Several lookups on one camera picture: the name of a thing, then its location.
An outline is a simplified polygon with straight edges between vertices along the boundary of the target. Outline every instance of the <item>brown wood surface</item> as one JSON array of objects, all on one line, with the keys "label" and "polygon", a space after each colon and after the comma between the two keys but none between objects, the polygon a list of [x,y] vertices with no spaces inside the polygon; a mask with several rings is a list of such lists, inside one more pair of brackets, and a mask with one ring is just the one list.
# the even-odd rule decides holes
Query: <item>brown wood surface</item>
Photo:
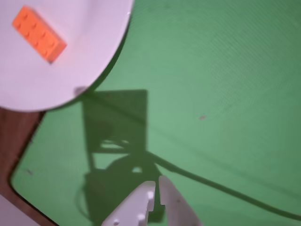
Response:
[{"label": "brown wood surface", "polygon": [[0,194],[41,226],[54,226],[50,219],[27,203],[9,184],[10,175],[42,115],[0,108]]}]

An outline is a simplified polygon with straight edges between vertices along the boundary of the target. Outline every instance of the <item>white round platform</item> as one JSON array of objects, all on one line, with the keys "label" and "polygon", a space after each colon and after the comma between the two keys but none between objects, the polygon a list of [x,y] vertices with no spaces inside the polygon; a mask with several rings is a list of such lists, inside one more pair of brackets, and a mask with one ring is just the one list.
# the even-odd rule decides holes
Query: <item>white round platform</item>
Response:
[{"label": "white round platform", "polygon": [[[127,29],[134,0],[1,0],[0,106],[40,111],[60,106],[106,68]],[[52,63],[13,28],[23,5],[35,9],[67,42]]]}]

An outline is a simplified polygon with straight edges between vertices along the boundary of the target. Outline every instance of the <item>lego brick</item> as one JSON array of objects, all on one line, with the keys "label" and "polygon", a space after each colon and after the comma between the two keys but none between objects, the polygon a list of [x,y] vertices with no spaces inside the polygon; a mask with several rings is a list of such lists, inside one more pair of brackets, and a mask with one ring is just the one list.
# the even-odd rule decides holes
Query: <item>lego brick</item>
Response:
[{"label": "lego brick", "polygon": [[27,6],[23,6],[15,17],[13,26],[49,62],[53,62],[67,46],[56,32]]}]

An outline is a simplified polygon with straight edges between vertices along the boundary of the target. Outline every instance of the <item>white surface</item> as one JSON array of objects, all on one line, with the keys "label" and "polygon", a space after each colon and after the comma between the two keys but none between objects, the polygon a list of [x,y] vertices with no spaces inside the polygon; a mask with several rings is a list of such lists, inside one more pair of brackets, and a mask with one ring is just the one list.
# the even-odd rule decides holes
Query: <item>white surface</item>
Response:
[{"label": "white surface", "polygon": [[202,226],[196,213],[166,176],[159,177],[159,188],[160,202],[165,205],[168,226]]},{"label": "white surface", "polygon": [[[0,0],[0,106],[38,111],[74,99],[106,68],[126,31],[134,0]],[[67,42],[52,63],[14,30],[23,5]]]},{"label": "white surface", "polygon": [[148,212],[154,210],[156,183],[139,185],[102,223],[102,226],[147,226]]},{"label": "white surface", "polygon": [[0,195],[1,226],[39,226],[17,207]]}]

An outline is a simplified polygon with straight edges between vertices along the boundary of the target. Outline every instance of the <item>green mat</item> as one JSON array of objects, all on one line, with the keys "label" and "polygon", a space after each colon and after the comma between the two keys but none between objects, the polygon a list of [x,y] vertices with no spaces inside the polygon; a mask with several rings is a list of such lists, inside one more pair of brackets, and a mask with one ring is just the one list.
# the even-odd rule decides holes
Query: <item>green mat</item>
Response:
[{"label": "green mat", "polygon": [[[298,0],[137,0],[120,55],[46,114],[13,187],[60,226],[101,225],[160,175],[206,226],[300,225],[300,60]],[[166,225],[158,197],[149,225]]]}]

